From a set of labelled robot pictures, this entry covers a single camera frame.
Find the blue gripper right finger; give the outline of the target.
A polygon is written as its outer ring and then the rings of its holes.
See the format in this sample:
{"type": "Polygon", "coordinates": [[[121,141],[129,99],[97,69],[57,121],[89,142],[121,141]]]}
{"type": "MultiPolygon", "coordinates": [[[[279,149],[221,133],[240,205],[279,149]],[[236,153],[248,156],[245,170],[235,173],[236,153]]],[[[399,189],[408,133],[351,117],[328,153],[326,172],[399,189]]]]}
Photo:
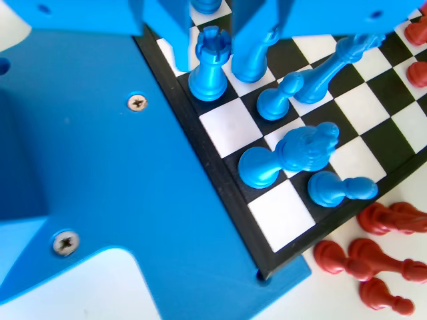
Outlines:
{"type": "Polygon", "coordinates": [[[245,65],[254,46],[274,30],[280,39],[385,33],[422,5],[419,0],[234,1],[233,63],[245,65]]]}

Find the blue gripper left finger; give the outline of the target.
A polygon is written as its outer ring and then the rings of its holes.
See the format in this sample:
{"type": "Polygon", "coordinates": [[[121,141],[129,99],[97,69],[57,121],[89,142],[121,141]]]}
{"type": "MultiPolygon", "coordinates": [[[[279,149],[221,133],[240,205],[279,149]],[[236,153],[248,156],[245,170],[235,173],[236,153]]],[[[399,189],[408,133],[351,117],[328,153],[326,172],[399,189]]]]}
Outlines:
{"type": "Polygon", "coordinates": [[[148,25],[173,49],[176,68],[189,71],[189,1],[9,1],[36,29],[141,35],[148,25]]]}

